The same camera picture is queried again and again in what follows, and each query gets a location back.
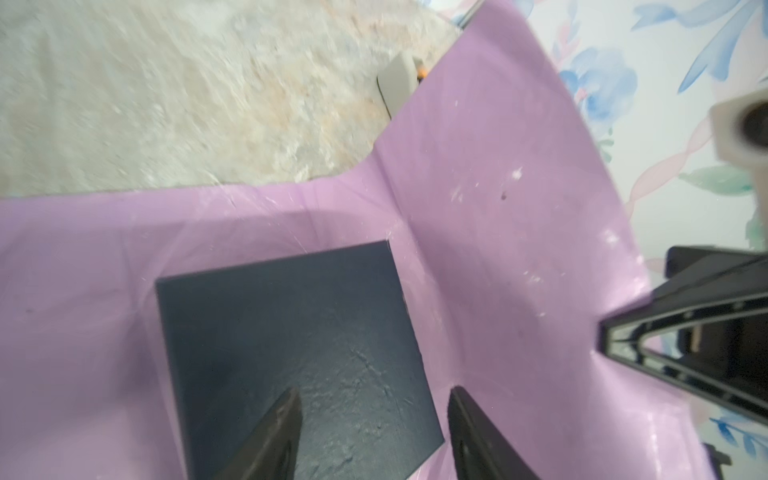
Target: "floor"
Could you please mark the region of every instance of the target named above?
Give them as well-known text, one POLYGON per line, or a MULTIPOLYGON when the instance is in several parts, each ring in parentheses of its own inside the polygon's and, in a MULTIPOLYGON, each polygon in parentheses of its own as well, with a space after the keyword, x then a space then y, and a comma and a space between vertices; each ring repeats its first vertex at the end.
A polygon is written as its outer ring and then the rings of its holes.
POLYGON ((0 0, 0 196, 337 174, 377 72, 457 37, 413 0, 0 0))

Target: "gray plastic object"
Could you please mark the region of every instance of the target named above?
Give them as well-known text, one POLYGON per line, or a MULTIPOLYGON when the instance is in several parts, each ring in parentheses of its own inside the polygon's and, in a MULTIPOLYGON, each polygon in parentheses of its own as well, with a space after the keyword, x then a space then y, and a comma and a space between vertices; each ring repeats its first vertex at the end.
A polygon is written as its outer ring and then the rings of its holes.
POLYGON ((419 86, 417 61, 413 55, 402 51, 393 58, 384 70, 381 70, 376 78, 390 118, 397 115, 400 108, 406 104, 411 94, 416 91, 416 87, 419 86))

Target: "white scuff mark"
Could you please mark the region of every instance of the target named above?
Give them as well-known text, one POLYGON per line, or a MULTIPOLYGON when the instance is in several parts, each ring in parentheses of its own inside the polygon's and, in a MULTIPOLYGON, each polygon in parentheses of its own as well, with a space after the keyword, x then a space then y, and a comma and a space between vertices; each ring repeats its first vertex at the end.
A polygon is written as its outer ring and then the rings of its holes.
POLYGON ((462 186, 456 185, 456 188, 451 192, 451 202, 455 201, 462 192, 462 186))
POLYGON ((606 229, 606 230, 603 232, 603 240, 605 241, 605 243, 607 243, 607 244, 608 244, 608 246, 609 246, 609 247, 613 247, 613 246, 615 246, 615 245, 616 245, 616 243, 618 243, 618 242, 619 242, 619 237, 618 237, 618 235, 616 235, 616 234, 614 233, 614 231, 613 231, 613 230, 611 230, 610 228, 608 228, 608 229, 606 229))
POLYGON ((290 235, 291 235, 291 237, 293 237, 293 239, 296 241, 296 243, 299 244, 299 247, 301 247, 301 250, 304 250, 304 253, 307 253, 306 248, 304 248, 304 245, 302 245, 301 242, 299 242, 299 239, 296 238, 296 235, 294 235, 293 232, 290 232, 290 235))

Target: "blue flower pattern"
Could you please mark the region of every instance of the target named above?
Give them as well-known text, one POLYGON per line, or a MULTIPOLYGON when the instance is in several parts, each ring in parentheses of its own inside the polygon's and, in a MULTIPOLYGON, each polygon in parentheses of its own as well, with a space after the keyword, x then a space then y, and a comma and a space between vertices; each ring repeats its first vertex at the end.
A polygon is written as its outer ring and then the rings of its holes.
MULTIPOLYGON (((671 20, 677 21, 685 28, 696 28, 715 22, 741 3, 742 0, 706 0, 686 12, 678 12, 663 4, 639 5, 634 11, 640 19, 632 30, 671 20)), ((763 35, 768 38, 768 0, 747 0, 699 53, 680 83, 677 93, 686 91, 704 72, 718 81, 725 81, 728 78, 730 59, 736 42, 760 4, 763 5, 763 35)))
POLYGON ((637 74, 618 50, 587 48, 560 72, 560 79, 596 139, 630 110, 637 91, 637 74))

